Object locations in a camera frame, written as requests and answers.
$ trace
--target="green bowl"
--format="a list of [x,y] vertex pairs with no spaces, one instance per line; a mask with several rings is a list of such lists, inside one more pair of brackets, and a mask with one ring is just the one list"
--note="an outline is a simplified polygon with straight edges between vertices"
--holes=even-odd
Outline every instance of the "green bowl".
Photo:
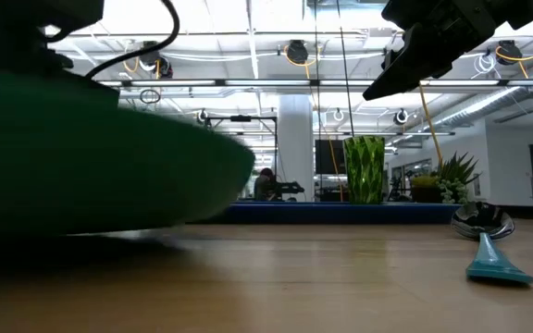
[[162,228],[235,200],[254,155],[97,92],[0,74],[0,236]]

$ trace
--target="ceiling duct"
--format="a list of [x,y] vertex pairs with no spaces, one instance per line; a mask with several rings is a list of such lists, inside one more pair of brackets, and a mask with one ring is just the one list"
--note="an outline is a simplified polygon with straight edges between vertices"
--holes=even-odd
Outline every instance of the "ceiling duct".
[[[530,74],[530,78],[533,79],[533,68],[530,69]],[[520,86],[504,88],[488,94],[478,94],[439,113],[433,118],[433,124],[457,127],[514,105],[515,101],[520,103],[530,96],[530,90]],[[427,129],[428,125],[414,127],[414,130]]]

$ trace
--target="ceiling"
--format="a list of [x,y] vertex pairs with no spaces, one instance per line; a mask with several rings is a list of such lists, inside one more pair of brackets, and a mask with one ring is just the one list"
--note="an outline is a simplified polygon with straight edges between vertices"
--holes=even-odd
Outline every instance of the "ceiling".
[[[180,15],[180,35],[162,54],[169,59],[174,69],[174,79],[304,80],[309,76],[311,79],[344,80],[346,70],[349,79],[372,80],[381,72],[383,48],[397,48],[402,42],[400,29],[381,17],[382,6],[344,6],[341,19],[336,10],[322,6],[315,22],[313,6],[305,6],[304,0],[173,0],[173,3]],[[340,35],[341,24],[343,39]],[[172,19],[159,0],[106,0],[104,18],[100,22],[72,33],[60,43],[51,44],[51,47],[73,59],[74,72],[85,74],[95,64],[121,55],[125,50],[140,47],[143,41],[164,40],[171,29]],[[290,64],[284,55],[285,46],[294,39],[304,40],[311,56],[316,54],[316,46],[320,49],[317,65],[310,66],[307,73],[304,67]],[[495,70],[487,74],[475,69],[475,63],[478,68],[479,54],[487,48],[494,50],[502,39],[515,40],[524,55],[533,55],[533,22],[518,31],[513,31],[507,23],[503,24],[494,37],[456,60],[453,70],[443,79],[492,79],[496,72],[504,78],[519,76],[518,66],[496,65]],[[133,68],[135,60],[127,65]],[[527,61],[526,66],[531,71],[533,60]],[[130,72],[123,65],[109,68],[96,77],[97,80],[153,78],[152,72],[141,67]],[[124,89],[122,93],[130,93],[132,98],[123,98],[121,103],[139,110],[181,116],[189,120],[193,120],[202,109],[215,115],[268,116],[270,112],[276,115],[279,96],[288,93],[278,89],[166,88],[162,90],[160,103],[145,105],[138,98],[141,90]],[[426,94],[431,115],[456,105],[468,96],[470,93],[465,91]],[[350,97],[356,130],[391,128],[394,126],[393,114],[401,108],[420,112],[418,92],[370,102],[365,102],[359,92],[351,92]],[[339,121],[334,118],[337,108],[342,113],[349,110],[346,92],[324,91],[316,101],[319,101],[327,130],[348,126],[344,119]],[[411,117],[410,122],[415,124],[422,118]],[[520,117],[514,123],[524,121]],[[225,122],[221,126],[239,127]],[[261,129],[258,124],[246,124],[244,127]]]

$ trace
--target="plant pot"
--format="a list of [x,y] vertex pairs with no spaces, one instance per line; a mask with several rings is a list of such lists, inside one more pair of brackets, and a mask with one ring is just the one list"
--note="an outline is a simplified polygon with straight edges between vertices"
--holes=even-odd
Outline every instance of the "plant pot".
[[384,139],[361,136],[344,141],[351,204],[381,204]]
[[441,204],[441,201],[443,200],[441,197],[441,190],[437,187],[413,187],[411,189],[411,196],[416,203]]

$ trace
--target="wooden table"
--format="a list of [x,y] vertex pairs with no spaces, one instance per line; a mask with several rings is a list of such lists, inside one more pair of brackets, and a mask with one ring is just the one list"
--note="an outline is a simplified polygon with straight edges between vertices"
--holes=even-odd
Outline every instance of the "wooden table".
[[[533,275],[517,226],[497,245]],[[533,332],[533,287],[467,281],[477,245],[449,226],[120,236],[0,244],[0,332]]]

